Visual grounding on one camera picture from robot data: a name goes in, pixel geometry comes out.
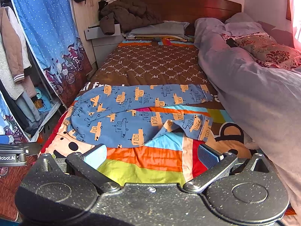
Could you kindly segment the blue patterned children's pants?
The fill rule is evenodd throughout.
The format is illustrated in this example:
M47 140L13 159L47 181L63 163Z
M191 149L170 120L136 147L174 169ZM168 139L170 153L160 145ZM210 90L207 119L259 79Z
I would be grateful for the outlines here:
M77 141L112 148L143 146L177 129L191 139L207 141L211 118L150 108L202 104L212 99L206 85L101 85L79 97L66 119L67 133Z

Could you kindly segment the hanging white fleece garment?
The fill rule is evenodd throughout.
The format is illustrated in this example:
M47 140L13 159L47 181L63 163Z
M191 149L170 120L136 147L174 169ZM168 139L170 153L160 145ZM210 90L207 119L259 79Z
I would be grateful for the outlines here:
M6 57L3 39L0 38L0 79L13 100L17 100L24 92L22 84L15 83Z

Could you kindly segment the grey duvet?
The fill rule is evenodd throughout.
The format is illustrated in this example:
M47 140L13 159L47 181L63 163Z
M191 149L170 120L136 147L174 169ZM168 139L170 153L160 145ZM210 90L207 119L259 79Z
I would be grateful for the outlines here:
M195 21L198 63L217 90L231 118L274 163L300 212L300 70L260 66L240 47L229 47L222 35L261 32L257 22Z

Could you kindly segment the colourful paul frank blanket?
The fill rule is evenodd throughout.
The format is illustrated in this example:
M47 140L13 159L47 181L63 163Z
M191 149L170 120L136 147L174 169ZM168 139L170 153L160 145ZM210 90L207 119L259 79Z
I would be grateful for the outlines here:
M184 184L219 153L250 158L247 140L199 66L198 49L164 38L118 45L41 152L88 153L88 163L120 185Z

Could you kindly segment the black phone on duvet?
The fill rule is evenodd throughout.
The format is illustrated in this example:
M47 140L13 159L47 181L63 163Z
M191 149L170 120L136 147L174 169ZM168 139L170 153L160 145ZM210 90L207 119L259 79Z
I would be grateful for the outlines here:
M233 38L229 38L226 40L226 44L229 47L239 47L238 43L233 39Z

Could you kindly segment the white bedside table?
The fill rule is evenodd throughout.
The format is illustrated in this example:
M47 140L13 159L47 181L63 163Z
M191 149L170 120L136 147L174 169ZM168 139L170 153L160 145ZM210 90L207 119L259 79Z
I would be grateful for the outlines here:
M97 67L101 68L113 50L123 41L120 24L115 24L115 33L105 35L99 26L88 27L85 32L86 40L92 42Z

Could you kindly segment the red floral pillow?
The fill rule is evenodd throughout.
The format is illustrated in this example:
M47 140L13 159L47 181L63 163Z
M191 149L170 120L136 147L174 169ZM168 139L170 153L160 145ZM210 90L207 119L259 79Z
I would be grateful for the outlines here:
M300 67L300 50L277 43L265 32L244 36L222 34L222 37L224 40L233 39L238 47L248 51L255 61L263 67L285 70Z

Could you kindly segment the hanging beige jacket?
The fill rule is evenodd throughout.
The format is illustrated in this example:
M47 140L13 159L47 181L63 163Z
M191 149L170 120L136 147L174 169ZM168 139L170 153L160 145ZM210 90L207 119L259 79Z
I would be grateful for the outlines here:
M30 78L31 63L27 53L27 44L15 13L10 7L1 7L1 37L13 80L22 84L29 97L36 95Z

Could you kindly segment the grey pillow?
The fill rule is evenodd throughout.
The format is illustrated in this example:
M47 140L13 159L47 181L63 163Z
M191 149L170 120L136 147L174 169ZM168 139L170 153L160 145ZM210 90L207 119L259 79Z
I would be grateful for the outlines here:
M130 32L125 33L124 36L127 39L155 36L171 36L178 39L187 39L188 37L185 35L185 29L189 25L189 22L164 21L160 24L133 29Z

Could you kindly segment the blue dotted wardrobe curtain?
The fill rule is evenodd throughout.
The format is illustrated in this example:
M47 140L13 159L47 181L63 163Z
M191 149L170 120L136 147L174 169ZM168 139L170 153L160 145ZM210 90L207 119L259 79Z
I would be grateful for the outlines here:
M11 1L39 68L61 102L69 107L92 70L70 0Z

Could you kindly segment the brown puffer jacket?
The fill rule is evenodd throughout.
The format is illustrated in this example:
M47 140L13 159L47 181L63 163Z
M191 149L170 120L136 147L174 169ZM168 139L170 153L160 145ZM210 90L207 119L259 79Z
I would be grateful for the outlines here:
M113 1L100 8L98 17L100 29L105 35L113 35L116 24L120 25L122 32L129 32L163 22L161 15L141 0Z

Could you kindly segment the wooden headboard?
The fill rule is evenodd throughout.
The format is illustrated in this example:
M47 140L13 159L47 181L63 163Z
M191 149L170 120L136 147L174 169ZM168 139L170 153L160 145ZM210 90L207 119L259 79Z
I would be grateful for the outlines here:
M164 21L188 22L185 34L193 36L194 23L203 17L224 22L242 12L242 5L228 0L141 0Z

